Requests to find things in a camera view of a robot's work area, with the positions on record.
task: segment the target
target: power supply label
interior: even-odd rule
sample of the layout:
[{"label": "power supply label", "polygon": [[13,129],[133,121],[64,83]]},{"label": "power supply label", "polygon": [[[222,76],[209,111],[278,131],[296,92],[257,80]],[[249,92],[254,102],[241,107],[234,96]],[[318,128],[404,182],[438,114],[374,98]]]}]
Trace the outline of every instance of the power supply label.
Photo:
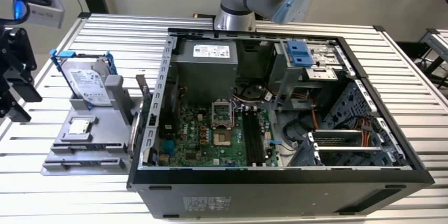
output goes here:
[{"label": "power supply label", "polygon": [[184,197],[185,211],[226,211],[232,197]]},{"label": "power supply label", "polygon": [[82,99],[93,105],[110,105],[100,74],[93,70],[70,69],[69,75]]},{"label": "power supply label", "polygon": [[230,58],[230,47],[194,45],[193,57]]}]

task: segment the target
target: hard drive label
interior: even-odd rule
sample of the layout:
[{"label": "hard drive label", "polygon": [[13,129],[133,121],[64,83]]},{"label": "hard drive label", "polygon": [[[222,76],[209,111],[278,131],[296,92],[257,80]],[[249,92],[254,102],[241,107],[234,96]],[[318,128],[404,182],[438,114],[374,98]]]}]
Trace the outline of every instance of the hard drive label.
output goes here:
[{"label": "hard drive label", "polygon": [[69,75],[82,99],[93,105],[110,105],[100,74],[93,70],[70,69]]}]

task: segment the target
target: motherboard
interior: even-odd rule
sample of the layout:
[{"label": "motherboard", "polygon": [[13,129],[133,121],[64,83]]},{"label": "motherboard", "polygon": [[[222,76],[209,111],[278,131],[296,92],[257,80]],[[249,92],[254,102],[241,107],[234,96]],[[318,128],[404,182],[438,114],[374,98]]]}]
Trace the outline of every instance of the motherboard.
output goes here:
[{"label": "motherboard", "polygon": [[[208,107],[184,105],[176,137],[162,142],[160,165],[277,166],[270,136],[265,110],[236,109],[225,102]],[[165,142],[173,144],[168,150]]]}]

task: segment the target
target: ram slot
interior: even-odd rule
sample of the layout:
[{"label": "ram slot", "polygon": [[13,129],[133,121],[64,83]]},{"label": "ram slot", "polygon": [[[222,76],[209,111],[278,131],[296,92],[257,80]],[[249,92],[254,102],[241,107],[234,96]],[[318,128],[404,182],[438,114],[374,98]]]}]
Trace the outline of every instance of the ram slot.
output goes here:
[{"label": "ram slot", "polygon": [[264,162],[260,124],[256,111],[242,111],[242,132],[248,166],[261,166]]}]

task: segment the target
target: slotted metal table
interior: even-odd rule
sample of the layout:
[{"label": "slotted metal table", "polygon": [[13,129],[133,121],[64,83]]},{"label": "slotted metal table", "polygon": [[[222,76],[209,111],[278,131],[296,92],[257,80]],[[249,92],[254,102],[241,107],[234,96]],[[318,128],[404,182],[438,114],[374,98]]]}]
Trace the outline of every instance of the slotted metal table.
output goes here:
[{"label": "slotted metal table", "polygon": [[[136,74],[154,85],[166,28],[212,29],[205,18],[97,15],[78,18],[57,50],[114,56],[124,87],[141,95]],[[386,32],[372,26],[257,22],[257,31],[342,36],[436,184],[365,217],[206,219],[186,223],[448,223],[448,101]],[[29,123],[0,126],[0,223],[137,223],[154,220],[125,175],[44,177],[38,171],[66,117],[70,91],[48,61],[36,77],[41,103],[21,104]]]}]

